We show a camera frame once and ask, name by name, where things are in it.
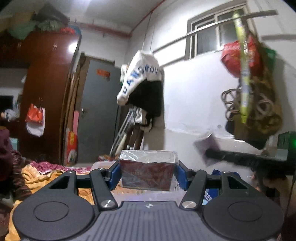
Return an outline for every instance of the red sticker on door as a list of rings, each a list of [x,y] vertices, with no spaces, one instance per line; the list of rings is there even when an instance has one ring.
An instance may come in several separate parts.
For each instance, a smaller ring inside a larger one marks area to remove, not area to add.
[[[110,78],[110,72],[102,70],[102,69],[97,69],[96,74],[101,75],[101,76],[103,76],[105,78]]]

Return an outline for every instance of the ceiling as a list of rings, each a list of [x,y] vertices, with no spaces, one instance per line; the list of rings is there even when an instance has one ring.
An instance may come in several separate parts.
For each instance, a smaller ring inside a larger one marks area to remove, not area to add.
[[[133,28],[160,0],[12,0],[0,16],[38,11],[46,2],[68,16],[76,14]]]

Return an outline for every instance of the black robotic base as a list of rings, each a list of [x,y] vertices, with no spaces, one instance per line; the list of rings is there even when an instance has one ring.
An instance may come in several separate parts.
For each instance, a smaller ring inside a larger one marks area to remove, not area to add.
[[[187,172],[190,186],[180,207],[174,201],[123,202],[118,207],[109,191],[118,178],[107,174],[97,169],[76,176],[69,171],[27,198],[13,214],[22,240],[276,240],[283,224],[279,206],[231,172]],[[95,205],[77,196],[78,188],[91,188]],[[206,188],[219,188],[220,195],[202,206]]]

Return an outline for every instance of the dark monitor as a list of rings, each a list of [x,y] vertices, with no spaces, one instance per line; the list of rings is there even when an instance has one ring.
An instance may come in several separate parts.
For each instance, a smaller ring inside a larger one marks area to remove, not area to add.
[[[0,95],[0,112],[13,108],[13,96]]]

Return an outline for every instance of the circular disc cover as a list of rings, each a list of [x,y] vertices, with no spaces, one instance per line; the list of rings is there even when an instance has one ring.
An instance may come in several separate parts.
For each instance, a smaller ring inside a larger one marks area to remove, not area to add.
[[[12,216],[21,236],[42,241],[74,236],[87,228],[93,217],[92,205],[75,195],[46,199],[30,197],[15,209]]]
[[[223,237],[240,241],[266,240],[280,231],[284,215],[266,197],[223,197],[203,209],[205,222]]]

